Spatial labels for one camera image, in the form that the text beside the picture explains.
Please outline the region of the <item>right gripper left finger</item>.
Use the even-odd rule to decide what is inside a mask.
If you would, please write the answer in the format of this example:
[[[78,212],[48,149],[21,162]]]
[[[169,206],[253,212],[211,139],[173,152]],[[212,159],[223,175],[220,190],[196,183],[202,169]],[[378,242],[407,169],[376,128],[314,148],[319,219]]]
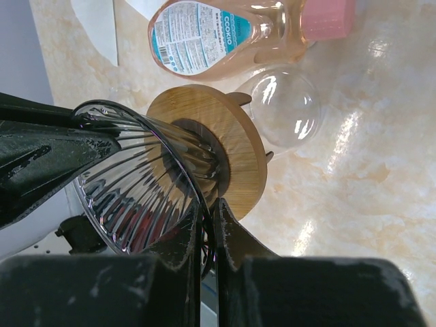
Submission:
[[[146,264],[139,326],[199,326],[201,209],[183,218],[137,257]]]

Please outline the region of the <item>clear ribbed glass dripper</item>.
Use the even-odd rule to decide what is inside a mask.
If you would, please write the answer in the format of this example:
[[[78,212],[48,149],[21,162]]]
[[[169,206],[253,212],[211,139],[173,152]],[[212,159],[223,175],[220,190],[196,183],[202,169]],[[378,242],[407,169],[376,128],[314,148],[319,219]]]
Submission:
[[[72,118],[120,147],[74,181],[89,221],[115,253],[144,251],[192,206],[206,209],[217,197],[219,159],[199,135],[104,100],[81,104]]]

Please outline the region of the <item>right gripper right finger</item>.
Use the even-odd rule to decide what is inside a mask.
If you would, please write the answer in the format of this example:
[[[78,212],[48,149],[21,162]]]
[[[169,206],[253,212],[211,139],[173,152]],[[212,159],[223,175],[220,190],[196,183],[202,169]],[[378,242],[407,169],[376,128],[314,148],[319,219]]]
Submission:
[[[218,198],[213,206],[220,326],[279,326],[283,260],[265,248]]]

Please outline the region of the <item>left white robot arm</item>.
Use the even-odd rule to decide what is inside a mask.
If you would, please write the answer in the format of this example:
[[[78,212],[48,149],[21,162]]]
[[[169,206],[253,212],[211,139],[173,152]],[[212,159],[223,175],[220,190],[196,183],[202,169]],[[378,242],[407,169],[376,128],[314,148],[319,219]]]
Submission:
[[[1,94],[1,258],[47,231],[25,219],[86,169],[120,150],[108,132],[92,131],[68,108]]]

